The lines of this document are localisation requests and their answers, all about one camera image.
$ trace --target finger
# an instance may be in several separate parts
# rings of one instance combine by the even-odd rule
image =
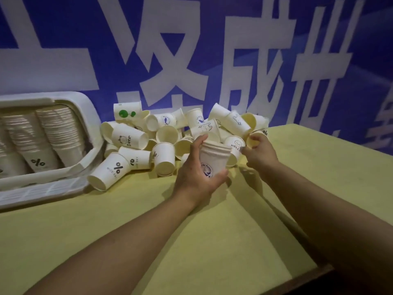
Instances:
[[[213,191],[219,188],[221,184],[223,184],[226,181],[226,179],[228,178],[228,173],[229,171],[227,169],[223,169],[217,175],[209,179]]]
[[[259,141],[259,142],[263,142],[266,141],[268,137],[265,136],[264,134],[251,134],[250,135],[250,139],[254,140],[254,141]]]
[[[245,155],[246,157],[248,157],[248,155],[250,155],[251,154],[251,149],[250,148],[248,148],[248,147],[242,147],[242,149],[241,149],[241,153],[243,154],[243,155]]]
[[[194,142],[191,144],[190,148],[190,155],[187,159],[199,159],[199,147],[203,144],[203,141],[208,138],[207,134],[204,134],[202,136],[199,136],[194,140]]]

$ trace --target yellow table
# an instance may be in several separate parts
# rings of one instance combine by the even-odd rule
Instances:
[[[392,157],[297,125],[271,128],[269,137],[282,162],[393,223]],[[136,173],[106,193],[0,213],[1,293],[21,294],[169,197],[175,177],[154,177]],[[280,221],[292,219],[270,188],[243,167],[232,168],[230,178],[174,233],[134,294],[256,295],[316,268]]]

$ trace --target person's left arm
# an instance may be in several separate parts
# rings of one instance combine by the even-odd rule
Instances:
[[[197,138],[191,146],[168,200],[90,244],[26,294],[129,295],[172,233],[227,178],[227,170],[213,178],[204,175],[199,147],[206,138]]]

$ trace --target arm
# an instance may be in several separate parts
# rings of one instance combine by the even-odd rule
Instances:
[[[243,149],[247,165],[332,265],[373,292],[393,294],[393,227],[280,163],[266,136],[252,139],[260,144]]]
[[[199,137],[191,146],[171,198],[90,244],[26,294],[129,295],[172,233],[227,178],[227,170],[213,178],[204,175],[199,147],[206,138]]]

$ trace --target person's left hand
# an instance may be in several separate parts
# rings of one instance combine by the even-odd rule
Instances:
[[[208,135],[199,136],[191,145],[190,155],[179,169],[173,189],[173,197],[185,197],[194,208],[225,182],[228,170],[224,169],[212,178],[205,176],[199,161],[199,148]]]

